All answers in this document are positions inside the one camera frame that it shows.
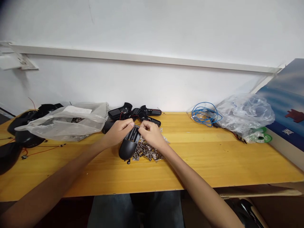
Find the white paper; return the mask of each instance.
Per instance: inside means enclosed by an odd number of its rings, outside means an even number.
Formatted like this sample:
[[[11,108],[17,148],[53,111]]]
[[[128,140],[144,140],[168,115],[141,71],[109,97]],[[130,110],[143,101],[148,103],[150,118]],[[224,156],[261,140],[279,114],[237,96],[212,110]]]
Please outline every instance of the white paper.
[[[74,112],[74,113],[83,113],[83,114],[90,114],[92,112],[92,109],[83,109],[83,108],[77,108],[75,106],[69,105],[67,106],[64,111],[67,112]]]

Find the plastic bag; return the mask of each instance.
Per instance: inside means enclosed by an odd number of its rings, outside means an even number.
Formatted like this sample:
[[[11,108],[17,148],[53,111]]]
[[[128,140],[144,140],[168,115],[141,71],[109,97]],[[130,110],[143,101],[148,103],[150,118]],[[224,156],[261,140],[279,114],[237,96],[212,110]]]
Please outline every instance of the plastic bag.
[[[102,130],[108,117],[108,106],[108,103],[96,103],[61,107],[15,130],[28,130],[46,139],[78,142]]]
[[[248,143],[254,143],[258,138],[254,129],[272,124],[275,120],[270,104],[257,94],[232,95],[218,104],[217,111],[223,117],[218,124]]]

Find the finger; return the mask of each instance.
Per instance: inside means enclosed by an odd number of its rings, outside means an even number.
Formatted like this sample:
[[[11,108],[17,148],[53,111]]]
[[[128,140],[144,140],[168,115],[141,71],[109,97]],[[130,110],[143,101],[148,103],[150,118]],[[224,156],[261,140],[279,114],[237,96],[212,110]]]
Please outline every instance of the finger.
[[[121,130],[120,132],[126,136],[134,127],[134,122],[132,121],[131,123],[129,123],[123,130]]]
[[[154,123],[152,123],[152,122],[149,122],[149,121],[147,121],[147,120],[144,120],[142,123],[141,123],[141,125],[140,125],[140,127],[147,127],[148,129],[150,129],[152,126],[154,125]]]
[[[134,126],[134,122],[133,122],[133,119],[130,118],[130,119],[126,119],[126,120],[121,120],[120,121],[120,129],[119,130],[123,130],[125,129],[130,123],[133,123],[133,126]]]
[[[147,135],[148,131],[146,129],[144,129],[143,127],[140,127],[138,129],[138,132],[145,138],[145,136]]]

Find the blue wire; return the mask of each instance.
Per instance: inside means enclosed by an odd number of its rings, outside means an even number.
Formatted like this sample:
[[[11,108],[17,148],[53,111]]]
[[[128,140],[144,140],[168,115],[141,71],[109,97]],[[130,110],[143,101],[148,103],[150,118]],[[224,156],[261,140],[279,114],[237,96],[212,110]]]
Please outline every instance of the blue wire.
[[[197,107],[198,105],[203,104],[203,103],[211,104],[214,107],[214,110],[203,107],[203,106]],[[197,117],[198,114],[201,114],[201,115],[205,116],[206,118]],[[216,123],[223,118],[218,113],[216,107],[210,102],[201,102],[201,103],[198,103],[197,105],[195,105],[194,108],[192,109],[191,115],[195,122],[204,124],[207,127],[213,127],[213,123]]]

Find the yellow wooden tabletop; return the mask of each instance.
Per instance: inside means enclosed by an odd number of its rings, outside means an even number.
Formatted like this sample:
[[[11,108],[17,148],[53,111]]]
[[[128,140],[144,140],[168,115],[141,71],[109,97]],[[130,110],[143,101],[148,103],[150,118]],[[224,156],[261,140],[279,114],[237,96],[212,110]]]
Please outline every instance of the yellow wooden tabletop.
[[[171,112],[155,117],[161,121],[163,135],[170,146],[212,187],[241,186],[304,180],[304,174],[268,144],[244,144],[220,128],[208,128],[190,119],[189,114]],[[0,138],[11,121],[0,126]],[[0,176],[0,201],[20,199],[60,167],[79,155],[81,147],[102,137],[95,133],[80,142],[18,159],[11,170]],[[0,145],[9,140],[0,140]],[[43,146],[64,142],[49,140]],[[35,147],[28,154],[49,149]],[[82,172],[66,197],[120,194],[183,189],[166,160],[148,161],[144,157],[128,165],[118,156],[119,145],[98,155]]]

